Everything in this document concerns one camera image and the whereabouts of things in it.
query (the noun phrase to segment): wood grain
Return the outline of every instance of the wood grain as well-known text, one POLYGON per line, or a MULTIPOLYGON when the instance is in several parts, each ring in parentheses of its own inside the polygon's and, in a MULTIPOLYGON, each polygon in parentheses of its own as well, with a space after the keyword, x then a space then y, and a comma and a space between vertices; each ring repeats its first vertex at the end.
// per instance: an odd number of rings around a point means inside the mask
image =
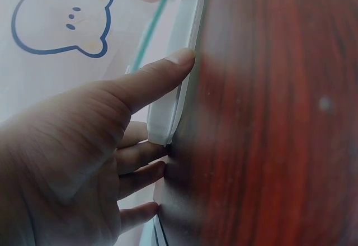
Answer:
POLYGON ((207 0, 169 246, 358 245, 358 0, 207 0))

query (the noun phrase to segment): fingernail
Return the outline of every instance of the fingernail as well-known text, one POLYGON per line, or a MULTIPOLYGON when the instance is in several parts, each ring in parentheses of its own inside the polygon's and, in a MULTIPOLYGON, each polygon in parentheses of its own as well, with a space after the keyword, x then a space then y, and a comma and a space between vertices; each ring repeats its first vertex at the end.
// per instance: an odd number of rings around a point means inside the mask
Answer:
POLYGON ((166 57, 166 59, 178 65, 185 65, 195 59, 195 51, 187 48, 181 49, 166 57))
POLYGON ((161 165, 160 168, 157 170, 157 176, 163 177, 165 169, 166 169, 166 165, 165 164, 161 165))

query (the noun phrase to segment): white paper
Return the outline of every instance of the white paper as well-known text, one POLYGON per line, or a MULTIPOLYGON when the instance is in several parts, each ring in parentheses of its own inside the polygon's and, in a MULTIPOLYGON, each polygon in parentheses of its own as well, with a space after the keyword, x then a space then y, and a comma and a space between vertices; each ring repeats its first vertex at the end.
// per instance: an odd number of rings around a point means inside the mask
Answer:
POLYGON ((131 63, 156 4, 139 0, 0 0, 0 122, 131 63))

